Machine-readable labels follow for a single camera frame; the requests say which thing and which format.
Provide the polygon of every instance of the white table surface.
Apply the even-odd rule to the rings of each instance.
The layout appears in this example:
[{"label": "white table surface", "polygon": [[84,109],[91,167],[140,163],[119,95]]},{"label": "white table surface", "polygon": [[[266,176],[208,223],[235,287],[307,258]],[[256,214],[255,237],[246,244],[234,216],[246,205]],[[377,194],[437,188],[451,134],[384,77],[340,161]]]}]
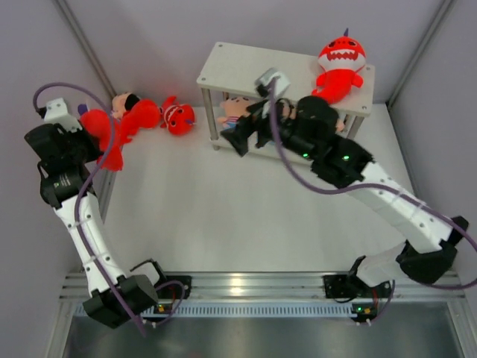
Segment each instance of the white table surface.
[{"label": "white table surface", "polygon": [[[354,198],[304,189],[279,160],[214,151],[203,108],[196,115],[187,136],[157,128],[124,147],[105,225],[129,267],[154,258],[166,271],[342,271],[404,240]],[[411,190],[385,105],[356,141]]]}]

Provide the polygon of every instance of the cable tie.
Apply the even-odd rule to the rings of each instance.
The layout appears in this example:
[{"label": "cable tie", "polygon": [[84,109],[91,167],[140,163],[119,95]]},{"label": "cable tie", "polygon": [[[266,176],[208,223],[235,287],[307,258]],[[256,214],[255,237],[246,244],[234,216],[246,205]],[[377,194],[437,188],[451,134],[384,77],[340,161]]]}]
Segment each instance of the cable tie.
[{"label": "cable tie", "polygon": [[70,224],[71,226],[68,226],[68,231],[76,229],[78,226],[85,224],[91,220],[92,220],[92,217],[90,217],[89,219],[80,220],[79,222],[75,222],[74,224]]}]

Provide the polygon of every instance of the red shark plush toy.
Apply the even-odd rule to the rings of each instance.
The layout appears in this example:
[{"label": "red shark plush toy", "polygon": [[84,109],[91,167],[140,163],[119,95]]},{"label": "red shark plush toy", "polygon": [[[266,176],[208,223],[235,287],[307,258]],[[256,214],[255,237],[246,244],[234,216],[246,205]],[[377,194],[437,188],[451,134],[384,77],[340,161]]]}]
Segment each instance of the red shark plush toy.
[{"label": "red shark plush toy", "polygon": [[341,101],[353,86],[361,87],[363,78],[358,74],[366,65],[366,53],[358,41],[348,37],[348,29],[342,37],[330,42],[318,56],[323,73],[316,79],[317,87],[312,95],[323,98],[328,104]]}]

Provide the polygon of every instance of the metal floor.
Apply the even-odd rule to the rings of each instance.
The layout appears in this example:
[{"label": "metal floor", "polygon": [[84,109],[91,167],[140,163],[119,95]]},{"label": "metal floor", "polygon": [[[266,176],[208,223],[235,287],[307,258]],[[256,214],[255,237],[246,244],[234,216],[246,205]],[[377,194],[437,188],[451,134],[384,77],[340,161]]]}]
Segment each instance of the metal floor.
[{"label": "metal floor", "polygon": [[74,318],[63,358],[459,358],[447,304],[393,304],[372,327],[347,319],[178,318],[142,338]]}]

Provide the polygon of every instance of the shelf top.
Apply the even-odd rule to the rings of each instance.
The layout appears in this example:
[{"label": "shelf top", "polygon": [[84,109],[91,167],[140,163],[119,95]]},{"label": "shelf top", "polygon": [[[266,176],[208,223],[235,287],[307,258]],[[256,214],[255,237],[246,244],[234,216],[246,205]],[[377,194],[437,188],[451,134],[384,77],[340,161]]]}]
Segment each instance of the shelf top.
[{"label": "shelf top", "polygon": [[[292,101],[309,95],[322,71],[316,56],[216,43],[197,83],[199,87],[209,90],[256,97],[255,80],[271,67],[282,71],[290,79],[291,86],[285,96]],[[363,86],[353,87],[351,94],[333,107],[346,114],[367,117],[373,104],[375,68],[366,65],[359,73],[364,79]]]}]

